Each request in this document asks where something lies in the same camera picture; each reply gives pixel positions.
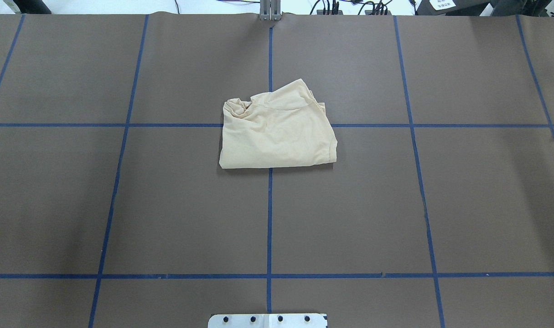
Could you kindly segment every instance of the label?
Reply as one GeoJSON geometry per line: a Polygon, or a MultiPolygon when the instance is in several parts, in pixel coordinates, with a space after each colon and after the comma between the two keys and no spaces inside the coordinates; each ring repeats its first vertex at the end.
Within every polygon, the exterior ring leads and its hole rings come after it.
{"type": "Polygon", "coordinates": [[[327,328],[322,313],[213,315],[208,328],[327,328]]]}
{"type": "Polygon", "coordinates": [[[429,0],[429,2],[431,2],[431,6],[433,6],[435,10],[443,10],[456,6],[453,0],[429,0]]]}
{"type": "Polygon", "coordinates": [[[16,5],[16,3],[13,2],[13,0],[3,0],[3,2],[5,2],[5,4],[6,4],[9,8],[11,8],[11,10],[13,10],[14,13],[21,13],[20,7],[18,7],[18,6],[16,5]]]}

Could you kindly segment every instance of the cloth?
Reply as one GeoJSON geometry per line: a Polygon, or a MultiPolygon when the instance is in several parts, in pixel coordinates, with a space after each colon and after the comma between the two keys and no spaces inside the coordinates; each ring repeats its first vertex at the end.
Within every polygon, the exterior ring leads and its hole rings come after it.
{"type": "Polygon", "coordinates": [[[285,168],[336,161],[337,140],[302,79],[274,92],[224,104],[223,169],[285,168]]]}

